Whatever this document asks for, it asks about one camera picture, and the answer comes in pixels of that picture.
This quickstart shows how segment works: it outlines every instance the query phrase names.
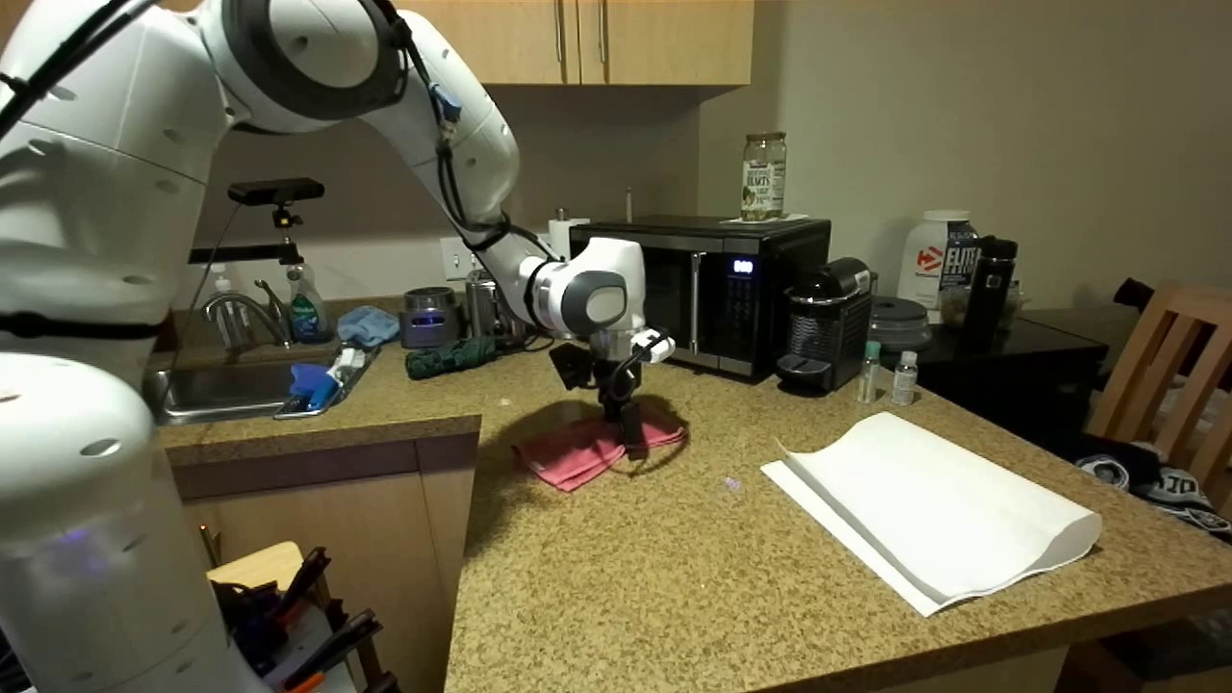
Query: plastic bottle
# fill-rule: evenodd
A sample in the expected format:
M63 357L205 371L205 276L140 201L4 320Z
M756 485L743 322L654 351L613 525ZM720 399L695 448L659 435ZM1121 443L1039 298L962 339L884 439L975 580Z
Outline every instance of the plastic bottle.
M864 371L860 371L860 399L864 403L875 403L883 396L876 392L876 375L883 375L883 344L867 339L864 344Z
M967 212L923 212L902 245L896 298L916 299L938 322L942 292L971 285L978 230Z
M217 335L223 339L227 351L246 351L250 348L246 316L237 313L237 303L219 299L235 292L231 271L208 267L208 290L213 298L205 299L205 316L217 322Z
M916 399L916 371L921 371L916 351L902 351L896 367L894 367L894 379L890 379L890 399L896 408Z
M309 267L286 267L286 281L291 285L291 298L286 303L291 344L328 344L331 328L322 316L322 299L312 290Z
M748 135L739 168L739 215L748 225L783 218L784 201L784 135Z

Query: appliance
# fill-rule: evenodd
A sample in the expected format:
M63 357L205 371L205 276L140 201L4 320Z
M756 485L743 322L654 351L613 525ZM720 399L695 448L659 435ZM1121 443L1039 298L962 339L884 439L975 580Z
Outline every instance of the appliance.
M890 353L921 351L933 339L928 307L902 298L875 298L870 339Z
M761 380L784 344L784 290L826 261L830 225L591 218L571 230L574 254L598 236L642 245L648 322L676 339L675 364Z
M978 267L967 298L967 316L959 328L959 344L971 351L992 348L998 330L1003 328L1003 299L1007 299L1007 281L1011 281L1011 258L1018 242L985 236L978 242Z
M403 292L399 348L439 351L457 339L463 339L463 316L454 303L454 290L423 285Z
M835 258L789 285L789 339L779 384L789 392L830 392L864 371L875 313L875 271Z

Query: cabinet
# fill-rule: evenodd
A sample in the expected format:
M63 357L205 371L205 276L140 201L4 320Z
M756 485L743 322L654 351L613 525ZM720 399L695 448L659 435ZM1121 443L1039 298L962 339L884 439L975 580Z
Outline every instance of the cabinet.
M443 691L471 518L473 435L173 465L219 562L269 543L322 548L346 614L373 607L399 691Z
M486 85L748 85L756 0L396 0Z
M6 48L6 36L24 13L27 4L0 4L0 49Z

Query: microwave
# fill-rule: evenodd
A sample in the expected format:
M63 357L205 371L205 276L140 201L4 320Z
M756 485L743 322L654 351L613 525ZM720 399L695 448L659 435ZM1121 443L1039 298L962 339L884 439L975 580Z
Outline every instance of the microwave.
M591 218L590 239L630 239L648 261L648 322L676 339L675 364L761 380L784 351L784 290L826 261L826 218L743 225L720 215Z

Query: granite countertop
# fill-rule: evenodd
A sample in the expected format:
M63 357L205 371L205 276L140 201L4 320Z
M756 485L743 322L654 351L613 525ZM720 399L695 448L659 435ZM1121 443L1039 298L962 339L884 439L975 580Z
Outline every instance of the granite countertop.
M448 691L849 691L1232 603L1227 548L923 392L903 420L1104 521L1078 565L923 620L760 471L779 448L830 443L876 403L855 403L849 390L801 399L774 379L743 384L680 367L648 371L638 399L680 417L688 448L577 493L547 488L511 457L514 443L598 417L591 392L567 392L547 353L409 380L399 348L384 348L318 420L186 424L163 428L163 443L194 465L477 435Z

